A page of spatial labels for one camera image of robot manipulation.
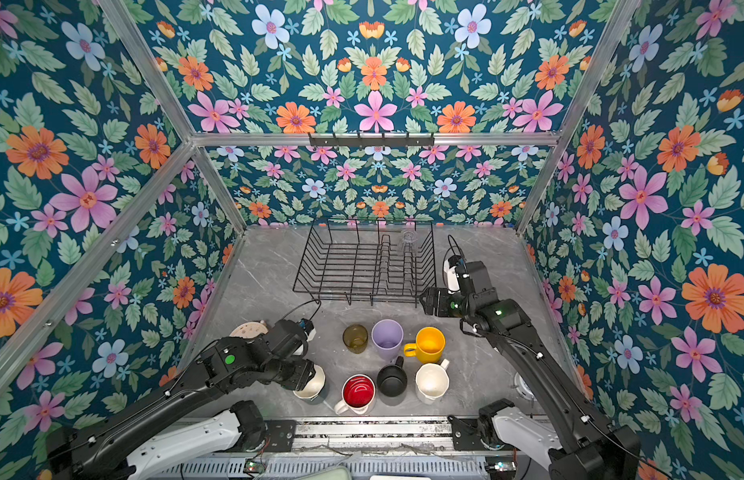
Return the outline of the black wire dish rack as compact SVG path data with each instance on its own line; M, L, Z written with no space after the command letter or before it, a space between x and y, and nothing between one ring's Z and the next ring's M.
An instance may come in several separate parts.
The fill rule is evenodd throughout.
M405 229L418 234L414 254L402 255L397 249ZM432 222L341 219L312 223L293 291L348 304L416 304L426 288L436 286Z

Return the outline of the dark green mug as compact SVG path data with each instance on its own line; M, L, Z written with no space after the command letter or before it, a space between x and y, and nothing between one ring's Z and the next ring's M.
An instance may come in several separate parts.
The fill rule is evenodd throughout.
M302 390L296 390L293 394L303 402L314 405L322 403L329 392L329 386L324 369L314 366L315 374Z

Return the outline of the clear plastic cup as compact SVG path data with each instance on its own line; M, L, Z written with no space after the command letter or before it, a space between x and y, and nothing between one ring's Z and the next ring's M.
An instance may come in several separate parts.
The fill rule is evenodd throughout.
M402 231L397 249L402 254L414 254L417 251L418 234L413 229Z

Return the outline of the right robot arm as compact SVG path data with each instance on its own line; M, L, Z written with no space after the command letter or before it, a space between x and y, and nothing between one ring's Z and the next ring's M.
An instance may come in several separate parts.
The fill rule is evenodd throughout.
M446 285L420 296L426 313L453 317L463 334L483 338L516 369L550 423L525 415L508 400L484 407L479 431L488 445L510 444L553 479L633 479L641 442L616 427L551 356L530 316L499 298L485 264L453 255L444 263Z

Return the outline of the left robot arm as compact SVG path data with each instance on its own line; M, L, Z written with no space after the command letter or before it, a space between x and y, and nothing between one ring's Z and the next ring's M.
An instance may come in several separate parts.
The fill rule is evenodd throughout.
M232 447L257 449L267 428L257 406L239 401L211 419L170 427L193 411L256 383L304 389L316 375L307 359L314 325L281 319L255 338L208 344L174 379L111 417L61 427L46 439L55 479L148 479L172 466Z

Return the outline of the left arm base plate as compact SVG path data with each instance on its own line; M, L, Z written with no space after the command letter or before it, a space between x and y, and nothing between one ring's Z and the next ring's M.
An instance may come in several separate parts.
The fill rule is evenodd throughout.
M263 453L288 453L296 438L296 420L266 420Z

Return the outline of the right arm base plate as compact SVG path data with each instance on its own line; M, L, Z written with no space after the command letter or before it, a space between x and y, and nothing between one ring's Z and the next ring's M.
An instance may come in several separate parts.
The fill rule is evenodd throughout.
M449 415L453 448L457 451L513 450L511 444L502 442L491 421L485 416L458 417Z

